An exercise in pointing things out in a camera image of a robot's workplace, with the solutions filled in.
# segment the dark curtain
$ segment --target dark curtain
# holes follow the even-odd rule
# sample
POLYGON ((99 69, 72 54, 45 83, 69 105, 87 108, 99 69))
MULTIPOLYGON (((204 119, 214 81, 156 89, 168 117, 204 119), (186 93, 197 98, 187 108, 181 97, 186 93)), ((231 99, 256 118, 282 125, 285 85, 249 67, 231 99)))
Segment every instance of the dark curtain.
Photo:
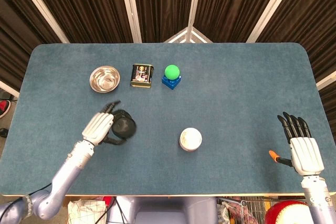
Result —
POLYGON ((258 42, 298 42, 316 82, 336 70, 336 0, 282 0, 258 42))
POLYGON ((336 143, 336 81, 319 92, 336 143))
POLYGON ((72 43, 133 42, 124 0, 44 0, 72 43))
POLYGON ((0 0, 0 80, 19 91, 32 50, 60 42, 31 0, 0 0))
POLYGON ((142 42, 164 42, 188 26, 191 0, 135 0, 142 42))
POLYGON ((198 0, 194 27, 213 42, 245 42, 269 0, 198 0))

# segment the blue block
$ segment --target blue block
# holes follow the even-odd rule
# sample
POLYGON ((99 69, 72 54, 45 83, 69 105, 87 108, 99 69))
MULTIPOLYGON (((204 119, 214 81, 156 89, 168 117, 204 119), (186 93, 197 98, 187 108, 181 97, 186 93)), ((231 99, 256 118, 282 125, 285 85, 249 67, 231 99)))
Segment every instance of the blue block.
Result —
POLYGON ((169 80, 166 76, 162 77, 162 83, 165 84, 168 88, 170 88, 171 90, 173 90, 181 81, 181 76, 179 76, 178 78, 176 78, 175 80, 169 80))

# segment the cable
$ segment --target cable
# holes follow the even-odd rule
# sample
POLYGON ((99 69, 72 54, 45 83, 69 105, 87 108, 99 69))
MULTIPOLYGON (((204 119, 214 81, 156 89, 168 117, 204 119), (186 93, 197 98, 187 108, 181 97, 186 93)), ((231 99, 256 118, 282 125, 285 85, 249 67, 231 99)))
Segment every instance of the cable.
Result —
POLYGON ((120 205, 119 205, 119 202, 117 201, 117 198, 115 198, 115 202, 116 202, 117 205, 118 205, 118 208, 119 208, 119 211, 120 211, 120 214, 121 214, 122 223, 125 224, 124 217, 123 217, 124 213, 123 213, 122 210, 121 210, 121 207, 120 207, 120 205))
POLYGON ((116 200, 116 198, 114 197, 114 198, 113 198, 113 201, 112 201, 112 203, 111 203, 111 205, 109 205, 109 207, 105 210, 105 212, 99 217, 99 219, 98 219, 94 224, 97 224, 97 223, 101 220, 101 218, 104 217, 104 215, 105 215, 105 214, 110 210, 110 208, 113 206, 115 200, 116 200))
MULTIPOLYGON (((46 186, 44 186, 44 187, 42 187, 42 188, 40 188, 40 189, 38 189, 38 190, 36 190, 36 191, 34 191, 34 192, 32 192, 32 193, 30 193, 30 194, 28 194, 28 195, 33 195, 34 193, 36 193, 36 192, 38 192, 38 191, 41 191, 41 190, 43 190, 43 189, 46 189, 46 188, 47 188, 48 186, 50 186, 50 185, 51 185, 51 183, 48 184, 48 185, 46 185, 46 186)), ((1 223, 2 218, 5 216, 5 213, 8 211, 8 209, 11 208, 12 205, 14 205, 15 203, 19 202, 20 200, 22 200, 22 197, 17 198, 16 200, 14 200, 12 203, 10 203, 10 204, 6 207, 6 209, 4 210, 4 212, 2 213, 2 215, 0 216, 0 223, 1 223)))

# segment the blue tabletop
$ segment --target blue tabletop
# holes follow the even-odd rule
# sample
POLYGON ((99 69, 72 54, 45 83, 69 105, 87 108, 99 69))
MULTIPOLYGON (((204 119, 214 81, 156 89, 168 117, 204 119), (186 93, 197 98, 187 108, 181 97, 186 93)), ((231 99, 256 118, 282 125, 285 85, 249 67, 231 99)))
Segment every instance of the blue tabletop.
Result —
POLYGON ((51 44, 32 53, 0 160, 0 193, 25 194, 49 183, 91 117, 121 100, 137 132, 124 145, 102 144, 69 194, 201 195, 300 193, 277 115, 301 116, 317 139, 330 191, 336 191, 336 147, 307 53, 299 44, 51 44), (154 65, 152 88, 130 86, 132 65, 154 65), (161 83, 175 64, 182 80, 161 83), (96 93, 95 68, 114 66, 116 90, 96 93), (200 148, 179 147, 197 128, 200 148))

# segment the metal bowl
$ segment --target metal bowl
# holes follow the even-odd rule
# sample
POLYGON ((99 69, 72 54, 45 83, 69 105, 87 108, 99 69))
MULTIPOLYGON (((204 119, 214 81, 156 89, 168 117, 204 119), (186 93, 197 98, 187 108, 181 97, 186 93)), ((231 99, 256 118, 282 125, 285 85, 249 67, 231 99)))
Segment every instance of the metal bowl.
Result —
POLYGON ((90 76, 90 86, 99 93, 107 93, 115 89, 120 81, 120 74, 114 67, 101 66, 90 76))

